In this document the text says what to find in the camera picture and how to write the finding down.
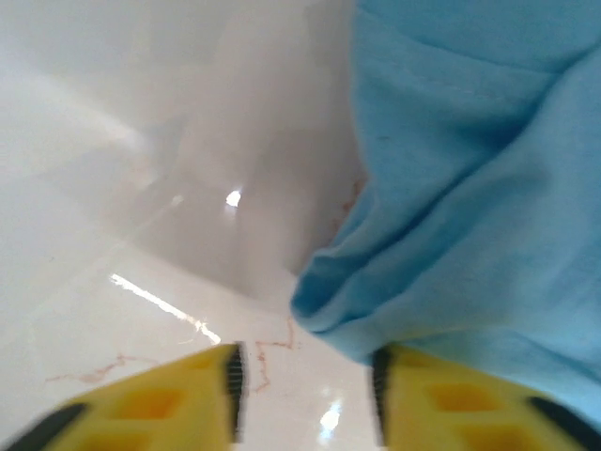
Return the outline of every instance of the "blue cloth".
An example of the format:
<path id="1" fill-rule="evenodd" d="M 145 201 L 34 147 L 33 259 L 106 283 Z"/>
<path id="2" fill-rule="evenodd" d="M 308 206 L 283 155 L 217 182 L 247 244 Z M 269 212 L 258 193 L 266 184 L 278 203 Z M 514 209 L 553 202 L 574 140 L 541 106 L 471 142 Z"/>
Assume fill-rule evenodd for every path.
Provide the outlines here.
<path id="1" fill-rule="evenodd" d="M 360 0 L 369 182 L 298 323 L 550 392 L 601 427 L 601 2 Z"/>

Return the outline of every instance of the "white tiled floor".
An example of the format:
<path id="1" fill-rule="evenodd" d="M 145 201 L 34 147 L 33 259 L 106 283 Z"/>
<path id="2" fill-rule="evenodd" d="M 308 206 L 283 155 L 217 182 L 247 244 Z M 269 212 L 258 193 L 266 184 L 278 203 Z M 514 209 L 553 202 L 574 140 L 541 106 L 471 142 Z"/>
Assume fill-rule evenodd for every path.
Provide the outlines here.
<path id="1" fill-rule="evenodd" d="M 0 5 L 0 442 L 67 397 L 242 340 L 239 449 L 375 448 L 365 369 L 287 312 L 362 177 L 350 8 Z"/>

